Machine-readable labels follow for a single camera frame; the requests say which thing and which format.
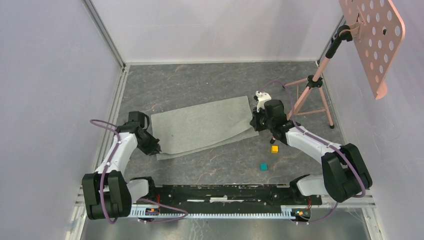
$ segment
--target wall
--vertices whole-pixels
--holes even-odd
[[[422,239],[424,213],[424,2],[393,0],[406,36],[374,100],[353,43],[342,43],[324,72],[341,129],[373,179],[372,194],[388,240]]]
[[[2,1],[0,239],[63,239],[120,68],[80,0]]]
[[[93,0],[124,60],[316,60],[342,15],[335,0]]]

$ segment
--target hole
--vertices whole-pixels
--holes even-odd
[[[400,26],[396,26],[394,28],[394,34],[396,34],[396,36],[401,35],[401,27]]]

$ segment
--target perforated panel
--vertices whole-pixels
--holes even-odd
[[[405,25],[391,0],[339,0],[348,25],[359,20],[357,52],[375,99],[387,94],[386,74],[405,38]]]

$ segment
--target yellow block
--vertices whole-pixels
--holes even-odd
[[[271,147],[271,153],[277,154],[278,153],[278,146],[272,146]]]

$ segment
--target blue block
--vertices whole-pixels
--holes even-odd
[[[260,164],[260,170],[261,170],[261,171],[266,171],[266,170],[268,170],[268,164],[266,164],[266,163],[261,163],[261,164]]]

